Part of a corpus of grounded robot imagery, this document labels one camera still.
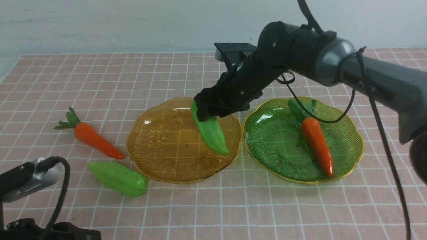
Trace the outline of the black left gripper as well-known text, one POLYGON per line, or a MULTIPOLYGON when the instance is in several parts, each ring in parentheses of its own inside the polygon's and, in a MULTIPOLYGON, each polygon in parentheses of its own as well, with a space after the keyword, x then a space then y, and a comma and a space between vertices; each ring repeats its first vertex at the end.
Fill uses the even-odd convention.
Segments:
MULTIPOLYGON (((44 228, 36 225, 32 218, 16 220, 1 230, 1 240, 39 240, 44 228)), ((53 225, 45 240, 100 240, 100 231, 79 228, 70 222, 58 222, 53 225)))

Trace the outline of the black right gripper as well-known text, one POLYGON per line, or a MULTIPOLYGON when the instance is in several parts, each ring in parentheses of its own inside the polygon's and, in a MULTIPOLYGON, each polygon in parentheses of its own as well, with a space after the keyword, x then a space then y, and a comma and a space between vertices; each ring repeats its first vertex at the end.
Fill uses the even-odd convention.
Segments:
POLYGON ((224 72, 214 86, 203 88, 194 97, 196 119, 203 122, 248 110, 248 104, 264 89, 262 67, 254 51, 224 72))

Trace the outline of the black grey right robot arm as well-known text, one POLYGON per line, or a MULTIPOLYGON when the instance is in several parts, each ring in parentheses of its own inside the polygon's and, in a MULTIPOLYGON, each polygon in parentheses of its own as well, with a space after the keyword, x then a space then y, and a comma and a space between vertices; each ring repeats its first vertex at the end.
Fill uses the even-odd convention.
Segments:
POLYGON ((333 31, 317 33, 307 25, 281 21, 263 28, 257 46, 216 47, 228 71, 194 97, 199 121, 248 110, 250 102, 287 71, 327 87, 343 83, 398 114, 399 141, 411 142, 412 167, 426 182, 426 72, 365 57, 333 31))

